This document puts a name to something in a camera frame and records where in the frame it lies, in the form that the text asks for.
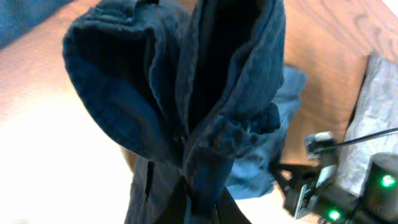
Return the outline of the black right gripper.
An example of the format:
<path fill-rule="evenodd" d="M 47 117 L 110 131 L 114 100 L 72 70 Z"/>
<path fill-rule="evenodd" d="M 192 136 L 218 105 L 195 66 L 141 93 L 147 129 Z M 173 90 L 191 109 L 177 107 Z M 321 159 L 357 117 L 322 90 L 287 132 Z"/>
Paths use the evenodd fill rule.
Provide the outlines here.
<path fill-rule="evenodd" d="M 283 208 L 296 220 L 318 215 L 319 223 L 353 223 L 358 199 L 334 184 L 337 165 L 277 164 L 273 176 L 284 196 Z"/>

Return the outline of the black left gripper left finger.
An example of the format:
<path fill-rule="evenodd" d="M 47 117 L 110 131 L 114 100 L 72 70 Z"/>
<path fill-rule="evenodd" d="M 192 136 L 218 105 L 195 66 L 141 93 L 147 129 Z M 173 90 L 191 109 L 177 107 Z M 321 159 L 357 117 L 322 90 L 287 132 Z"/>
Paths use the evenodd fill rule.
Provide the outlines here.
<path fill-rule="evenodd" d="M 188 224 L 190 221 L 190 194 L 186 180 L 181 177 L 175 185 L 169 201 L 154 224 Z"/>

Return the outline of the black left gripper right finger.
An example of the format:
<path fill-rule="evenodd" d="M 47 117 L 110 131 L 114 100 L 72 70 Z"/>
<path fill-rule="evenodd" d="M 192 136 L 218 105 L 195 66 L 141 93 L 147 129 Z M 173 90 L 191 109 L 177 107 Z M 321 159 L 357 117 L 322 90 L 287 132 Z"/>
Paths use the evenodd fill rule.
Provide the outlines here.
<path fill-rule="evenodd" d="M 251 224 L 225 187 L 215 203 L 218 224 Z"/>

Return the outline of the navy blue shorts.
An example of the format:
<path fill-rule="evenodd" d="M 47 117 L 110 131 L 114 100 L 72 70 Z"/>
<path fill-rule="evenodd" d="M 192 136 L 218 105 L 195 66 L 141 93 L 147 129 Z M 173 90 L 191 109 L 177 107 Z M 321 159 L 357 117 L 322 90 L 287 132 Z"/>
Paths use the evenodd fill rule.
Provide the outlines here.
<path fill-rule="evenodd" d="M 189 223 L 273 189 L 305 75 L 284 62 L 282 1 L 101 1 L 63 39 L 96 124 L 136 155 L 126 223 L 154 223 L 184 177 Z"/>

